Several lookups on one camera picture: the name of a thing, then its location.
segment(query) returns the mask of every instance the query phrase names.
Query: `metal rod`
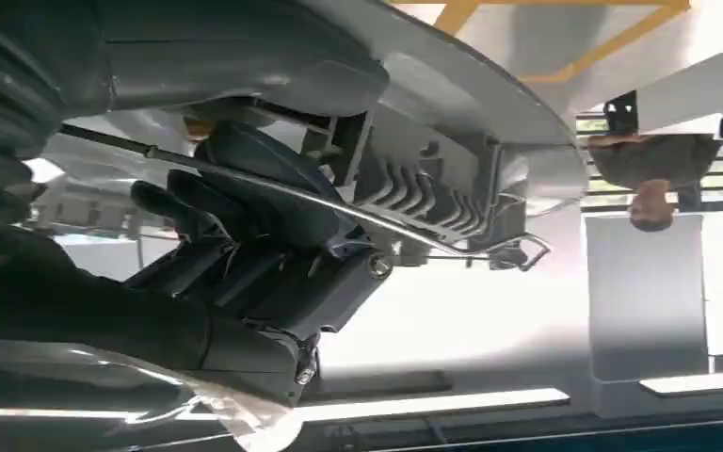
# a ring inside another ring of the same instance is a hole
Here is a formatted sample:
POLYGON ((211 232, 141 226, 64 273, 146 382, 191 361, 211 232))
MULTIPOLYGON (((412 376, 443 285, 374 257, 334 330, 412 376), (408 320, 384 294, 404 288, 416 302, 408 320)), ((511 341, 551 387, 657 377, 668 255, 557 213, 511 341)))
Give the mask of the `metal rod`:
POLYGON ((446 243, 442 243, 439 240, 433 239, 427 235, 414 231, 411 228, 406 227, 402 224, 389 221, 388 219, 379 217, 375 214, 370 214, 344 202, 337 202, 324 196, 316 195, 310 191, 302 190, 294 186, 288 186, 278 181, 257 176, 249 172, 221 167, 220 165, 204 162, 197 158, 181 155, 179 153, 164 151, 154 145, 147 145, 138 141, 133 141, 131 139, 115 137, 112 135, 103 134, 101 132, 96 132, 94 130, 71 126, 69 124, 63 125, 62 129, 60 129, 60 133, 100 142, 109 146, 115 146, 117 148, 122 148, 134 153, 140 153, 150 159, 163 160, 166 162, 183 165, 185 167, 190 167, 195 170, 211 172, 213 174, 229 177, 238 181, 247 182, 256 186, 263 186, 265 188, 276 190, 280 193, 285 193, 295 198, 299 198, 308 202, 313 202, 315 204, 319 204, 333 209, 337 212, 342 212, 346 215, 369 221, 394 233, 404 235, 405 237, 408 237, 414 241, 424 243, 430 247, 436 248, 437 250, 444 251, 448 254, 454 254, 456 256, 475 256, 477 254, 500 250, 509 245, 520 243, 524 240, 531 242, 541 248, 541 251, 528 264, 526 264, 526 267, 530 268, 531 266, 535 265, 539 259, 541 259, 553 249, 551 245, 544 239, 530 233, 524 233, 478 249, 464 250, 461 248, 456 248, 452 245, 448 245, 446 243))

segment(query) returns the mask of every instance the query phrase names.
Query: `yellow beam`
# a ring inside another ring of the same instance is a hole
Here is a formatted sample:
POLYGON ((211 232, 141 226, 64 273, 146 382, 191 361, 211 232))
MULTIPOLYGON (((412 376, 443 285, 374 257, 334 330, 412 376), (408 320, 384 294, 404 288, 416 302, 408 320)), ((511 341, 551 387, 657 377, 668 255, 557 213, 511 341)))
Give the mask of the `yellow beam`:
POLYGON ((393 4, 441 5, 442 14, 434 26, 448 35, 455 36, 467 23, 480 5, 591 5, 591 6, 658 6, 651 15, 604 44, 589 50, 576 61, 555 73, 520 77, 525 83, 564 83, 590 68, 598 61, 636 42, 652 30, 669 22, 691 7, 689 0, 390 0, 393 4))
MULTIPOLYGON (((390 0, 396 5, 453 5, 470 0, 390 0)), ((603 6, 668 6, 679 7, 688 0, 472 0, 478 5, 603 5, 603 6)))
POLYGON ((602 45, 591 49, 586 52, 583 56, 578 58, 576 61, 568 64, 560 71, 556 73, 544 74, 544 75, 527 75, 521 76, 520 80, 524 83, 564 83, 569 81, 574 76, 582 73, 586 69, 590 68, 596 62, 613 55, 618 50, 627 47, 628 45, 636 42, 643 36, 648 35, 652 30, 659 26, 671 21, 679 14, 687 11, 688 5, 685 8, 665 6, 658 8, 651 15, 645 17, 632 27, 619 33, 615 37, 607 40, 602 45))
POLYGON ((480 0, 456 0, 447 3, 434 26, 448 35, 455 36, 478 9, 480 0))

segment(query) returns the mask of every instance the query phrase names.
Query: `plastic cover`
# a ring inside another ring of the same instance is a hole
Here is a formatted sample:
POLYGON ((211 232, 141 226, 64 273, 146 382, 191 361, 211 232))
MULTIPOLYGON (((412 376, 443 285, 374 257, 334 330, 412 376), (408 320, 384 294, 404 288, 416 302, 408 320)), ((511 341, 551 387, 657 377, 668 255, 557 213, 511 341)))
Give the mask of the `plastic cover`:
POLYGON ((0 341, 0 450, 277 452, 300 427, 292 408, 119 353, 0 341))

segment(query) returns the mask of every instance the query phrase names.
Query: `man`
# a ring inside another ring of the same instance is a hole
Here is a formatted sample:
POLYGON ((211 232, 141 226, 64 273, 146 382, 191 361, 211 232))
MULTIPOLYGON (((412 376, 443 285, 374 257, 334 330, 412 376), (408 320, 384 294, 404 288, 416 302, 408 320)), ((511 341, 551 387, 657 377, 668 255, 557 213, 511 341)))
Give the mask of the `man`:
POLYGON ((708 172, 721 141, 706 135, 591 137, 589 153, 605 182, 635 190, 631 223, 647 233, 672 224, 667 192, 695 184, 708 172))

